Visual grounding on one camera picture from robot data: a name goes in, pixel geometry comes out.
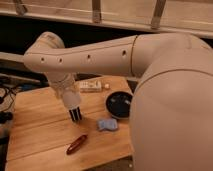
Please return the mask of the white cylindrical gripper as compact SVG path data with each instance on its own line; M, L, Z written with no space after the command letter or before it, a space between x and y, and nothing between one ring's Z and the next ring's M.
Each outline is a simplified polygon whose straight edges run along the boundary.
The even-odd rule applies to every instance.
M81 97L76 88L74 80L61 80L56 83L56 96L60 98L64 106L70 110L71 120L73 122L82 119L80 108Z

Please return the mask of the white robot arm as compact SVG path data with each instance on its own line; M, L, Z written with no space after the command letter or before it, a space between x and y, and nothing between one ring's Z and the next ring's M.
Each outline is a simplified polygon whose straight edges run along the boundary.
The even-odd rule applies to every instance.
M136 35L66 48L41 34L24 64L46 75L68 110L74 73L136 77L130 106L135 171L213 171L213 47L184 33Z

